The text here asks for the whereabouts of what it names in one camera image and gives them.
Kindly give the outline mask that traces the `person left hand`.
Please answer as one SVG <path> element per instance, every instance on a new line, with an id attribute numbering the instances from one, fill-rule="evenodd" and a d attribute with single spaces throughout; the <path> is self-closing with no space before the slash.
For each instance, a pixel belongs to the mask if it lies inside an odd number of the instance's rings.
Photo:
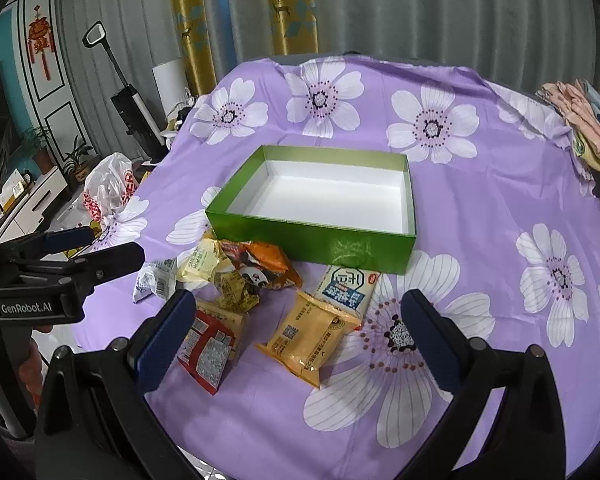
<path id="1" fill-rule="evenodd" d="M 43 359 L 38 350 L 38 344 L 33 338 L 29 339 L 27 359 L 20 362 L 18 374 L 20 382 L 27 389 L 33 406 L 37 410 L 43 391 Z"/>

